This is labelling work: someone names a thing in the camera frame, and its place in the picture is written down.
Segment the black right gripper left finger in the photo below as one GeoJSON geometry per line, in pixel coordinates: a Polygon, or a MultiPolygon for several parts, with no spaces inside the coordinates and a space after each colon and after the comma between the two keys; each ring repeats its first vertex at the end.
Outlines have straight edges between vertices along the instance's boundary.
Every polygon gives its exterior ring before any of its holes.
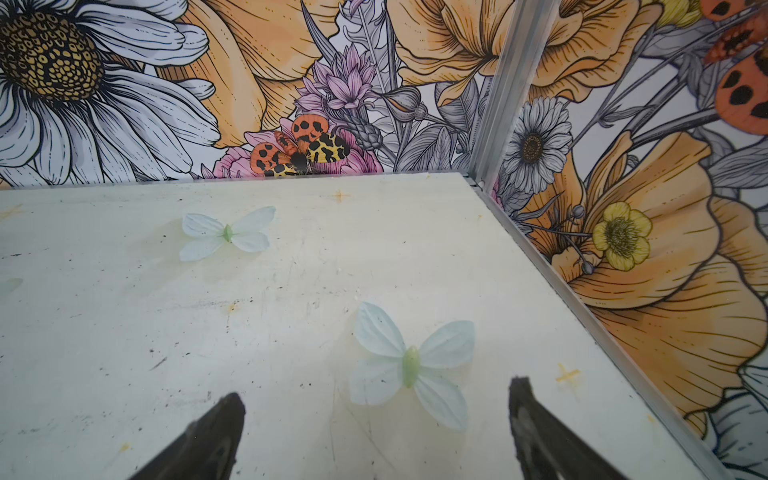
{"type": "Polygon", "coordinates": [[[227,394],[191,422],[131,480],[229,479],[236,463],[245,415],[239,394],[227,394]]]}

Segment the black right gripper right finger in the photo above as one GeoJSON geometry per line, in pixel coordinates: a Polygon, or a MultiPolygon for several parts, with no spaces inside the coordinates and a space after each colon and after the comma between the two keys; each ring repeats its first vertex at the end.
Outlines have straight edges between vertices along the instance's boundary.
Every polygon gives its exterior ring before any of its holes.
{"type": "Polygon", "coordinates": [[[524,478],[626,478],[535,398],[529,378],[511,379],[508,410],[516,458],[524,478]]]}

